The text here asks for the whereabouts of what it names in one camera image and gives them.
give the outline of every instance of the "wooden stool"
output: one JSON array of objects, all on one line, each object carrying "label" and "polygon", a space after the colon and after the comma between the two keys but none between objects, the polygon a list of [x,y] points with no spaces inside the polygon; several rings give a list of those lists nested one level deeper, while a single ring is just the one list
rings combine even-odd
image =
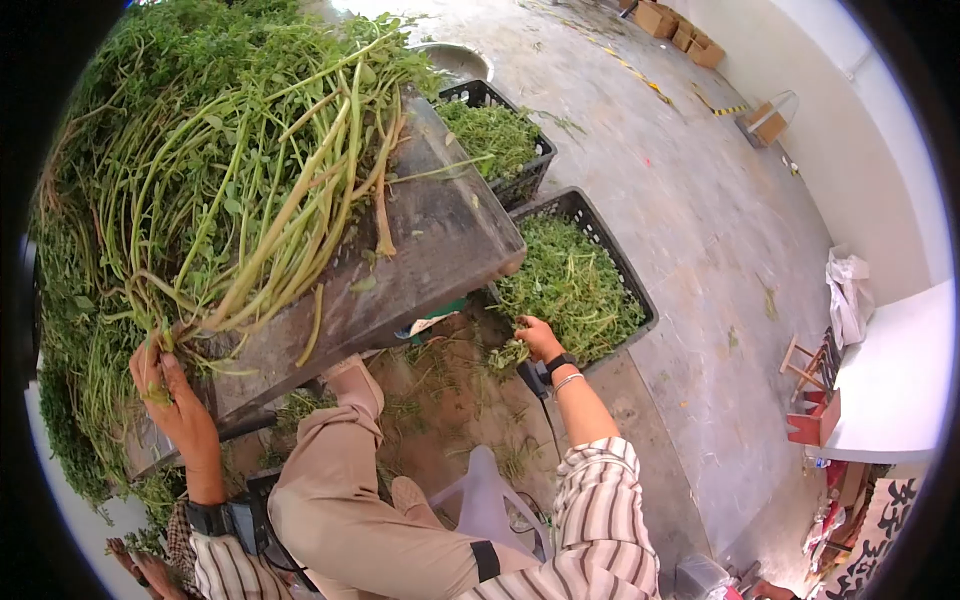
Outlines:
[{"label": "wooden stool", "polygon": [[[810,357],[810,361],[803,369],[799,369],[798,367],[790,364],[790,358],[793,356],[793,351],[795,349]],[[808,383],[816,386],[821,392],[825,392],[827,390],[827,386],[814,376],[820,371],[820,366],[824,361],[825,354],[826,351],[824,350],[824,347],[818,348],[816,352],[811,352],[803,346],[800,346],[797,344],[796,335],[790,340],[790,346],[788,346],[786,349],[786,356],[783,357],[783,362],[780,363],[781,373],[786,372],[787,369],[790,369],[800,376],[800,380],[797,382],[797,387],[794,388],[793,395],[790,397],[790,403],[793,403],[793,401],[797,399],[797,394],[799,394],[804,386]]]}]

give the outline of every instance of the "yellow and black tape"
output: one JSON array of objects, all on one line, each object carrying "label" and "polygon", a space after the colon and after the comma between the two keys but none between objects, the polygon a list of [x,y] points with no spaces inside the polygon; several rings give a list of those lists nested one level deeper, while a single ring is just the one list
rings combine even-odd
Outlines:
[{"label": "yellow and black tape", "polygon": [[700,89],[700,86],[696,85],[694,82],[690,82],[693,85],[693,93],[697,95],[697,98],[700,98],[700,101],[710,109],[710,112],[713,113],[713,116],[719,117],[725,114],[733,114],[735,112],[741,112],[743,110],[748,110],[750,107],[747,105],[737,105],[730,108],[714,108],[710,105],[710,102],[707,100],[707,96],[704,95],[703,90]]},{"label": "yellow and black tape", "polygon": [[539,2],[530,1],[530,2],[528,2],[528,4],[532,4],[532,5],[534,5],[535,7],[537,7],[538,9],[546,12],[547,14],[550,14],[550,15],[553,15],[553,16],[557,17],[558,19],[560,19],[560,22],[561,22],[561,23],[563,23],[564,25],[566,25],[566,26],[569,27],[570,29],[576,31],[577,33],[581,34],[583,37],[585,37],[585,38],[586,38],[587,40],[589,40],[590,42],[592,42],[592,43],[596,44],[597,46],[599,46],[600,48],[602,48],[604,52],[606,52],[606,53],[609,54],[610,56],[612,56],[612,57],[614,57],[615,59],[617,59],[623,67],[625,67],[628,71],[630,71],[631,73],[633,73],[633,74],[634,74],[634,77],[638,78],[639,80],[641,80],[642,82],[644,82],[645,84],[647,84],[647,86],[650,87],[650,89],[652,89],[652,90],[654,90],[655,92],[657,92],[657,97],[660,98],[660,100],[661,100],[662,102],[664,102],[665,104],[667,104],[667,105],[669,105],[669,106],[671,106],[671,107],[676,108],[676,107],[674,106],[674,104],[673,104],[673,101],[670,100],[670,97],[669,97],[669,96],[666,96],[665,94],[663,94],[663,92],[660,91],[660,88],[657,86],[657,84],[651,82],[649,79],[647,79],[647,77],[646,77],[645,75],[643,75],[643,73],[640,73],[640,72],[637,71],[631,64],[629,64],[628,62],[626,62],[624,59],[620,58],[620,56],[614,52],[613,48],[610,48],[609,46],[605,46],[605,45],[603,45],[602,43],[600,43],[600,40],[598,40],[596,37],[594,37],[593,34],[591,34],[589,31],[587,31],[586,29],[584,29],[584,28],[581,27],[580,25],[578,25],[578,24],[570,21],[569,19],[567,19],[567,18],[565,18],[565,17],[563,17],[563,16],[560,16],[559,14],[556,14],[555,12],[553,12],[553,11],[551,11],[550,9],[546,8],[543,4],[541,4],[541,3],[539,3]]}]

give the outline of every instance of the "knee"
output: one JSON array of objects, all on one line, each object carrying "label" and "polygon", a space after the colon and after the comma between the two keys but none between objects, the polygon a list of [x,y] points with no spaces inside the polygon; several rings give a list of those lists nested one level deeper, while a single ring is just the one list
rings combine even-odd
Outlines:
[{"label": "knee", "polygon": [[276,489],[267,503],[267,513],[277,539],[300,562],[317,569],[324,555],[336,551],[336,517],[333,500],[303,498],[294,491]]}]

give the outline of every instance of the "plastic bag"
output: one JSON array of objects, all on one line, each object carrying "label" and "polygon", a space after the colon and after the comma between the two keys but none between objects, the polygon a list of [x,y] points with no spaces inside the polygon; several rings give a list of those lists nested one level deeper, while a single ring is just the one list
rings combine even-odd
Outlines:
[{"label": "plastic bag", "polygon": [[867,335],[867,320],[874,314],[874,295],[867,279],[870,265],[850,254],[847,245],[830,249],[827,261],[827,285],[830,288],[830,322],[838,349],[862,342]]}]

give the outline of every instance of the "beige shoe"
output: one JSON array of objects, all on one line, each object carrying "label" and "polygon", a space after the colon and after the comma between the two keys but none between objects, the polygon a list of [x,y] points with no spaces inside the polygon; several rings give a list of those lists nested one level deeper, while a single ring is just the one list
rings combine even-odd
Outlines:
[{"label": "beige shoe", "polygon": [[429,527],[444,528],[427,504],[423,490],[413,479],[395,477],[390,484],[390,495],[394,499],[394,508],[401,515]]},{"label": "beige shoe", "polygon": [[330,391],[340,406],[354,406],[376,420],[383,411],[383,390],[363,364],[359,354],[353,354],[323,373]]}]

